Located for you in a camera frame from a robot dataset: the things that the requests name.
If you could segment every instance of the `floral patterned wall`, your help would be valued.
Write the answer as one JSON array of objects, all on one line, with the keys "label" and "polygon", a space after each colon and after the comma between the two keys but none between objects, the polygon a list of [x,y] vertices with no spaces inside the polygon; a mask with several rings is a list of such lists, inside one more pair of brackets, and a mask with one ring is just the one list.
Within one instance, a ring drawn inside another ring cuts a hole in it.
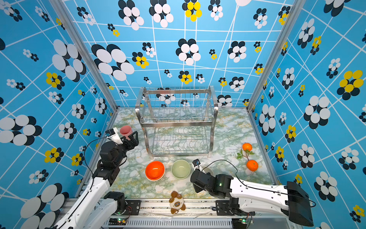
[{"label": "floral patterned wall", "polygon": [[112,111],[47,0],[0,9],[0,228],[50,227]]},{"label": "floral patterned wall", "polygon": [[213,85],[220,106],[243,107],[294,0],[63,3],[119,106],[135,106],[142,86]]},{"label": "floral patterned wall", "polygon": [[314,228],[366,228],[366,2],[307,0],[251,110],[278,180]]}]

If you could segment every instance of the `pink cup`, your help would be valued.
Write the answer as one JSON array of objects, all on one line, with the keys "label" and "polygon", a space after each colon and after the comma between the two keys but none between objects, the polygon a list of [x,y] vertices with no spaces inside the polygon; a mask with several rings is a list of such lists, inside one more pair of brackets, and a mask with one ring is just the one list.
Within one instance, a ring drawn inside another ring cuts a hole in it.
[{"label": "pink cup", "polygon": [[132,127],[131,126],[122,126],[122,128],[119,130],[119,132],[122,134],[122,136],[125,136],[127,140],[130,140],[128,137],[130,134],[132,134]]}]

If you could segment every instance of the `tangerine stem with leaves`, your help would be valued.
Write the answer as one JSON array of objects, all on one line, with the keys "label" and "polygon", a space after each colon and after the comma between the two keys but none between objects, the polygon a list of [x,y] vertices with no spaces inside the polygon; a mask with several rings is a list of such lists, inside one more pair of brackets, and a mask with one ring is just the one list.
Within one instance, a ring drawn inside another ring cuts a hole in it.
[{"label": "tangerine stem with leaves", "polygon": [[240,153],[237,153],[236,158],[240,159],[240,158],[247,158],[249,160],[249,155],[253,155],[254,153],[252,151],[249,151],[248,149],[244,150],[244,154],[243,154],[243,149],[240,150]]}]

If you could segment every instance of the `tangerine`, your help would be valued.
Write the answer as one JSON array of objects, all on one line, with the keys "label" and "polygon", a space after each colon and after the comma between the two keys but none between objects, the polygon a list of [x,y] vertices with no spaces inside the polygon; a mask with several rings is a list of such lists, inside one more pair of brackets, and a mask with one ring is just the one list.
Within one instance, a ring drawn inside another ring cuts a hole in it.
[{"label": "tangerine", "polygon": [[247,162],[247,167],[250,171],[256,171],[258,169],[258,163],[255,160],[249,160]]},{"label": "tangerine", "polygon": [[249,150],[251,151],[253,149],[252,145],[250,143],[244,143],[243,144],[243,150]]}]

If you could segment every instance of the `light green bowl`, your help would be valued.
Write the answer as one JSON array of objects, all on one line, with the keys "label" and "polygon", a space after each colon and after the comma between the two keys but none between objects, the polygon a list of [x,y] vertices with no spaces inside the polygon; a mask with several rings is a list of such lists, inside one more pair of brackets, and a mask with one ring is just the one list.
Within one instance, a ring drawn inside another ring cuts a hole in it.
[{"label": "light green bowl", "polygon": [[177,160],[172,165],[172,174],[177,179],[185,179],[191,173],[191,166],[185,160]]}]

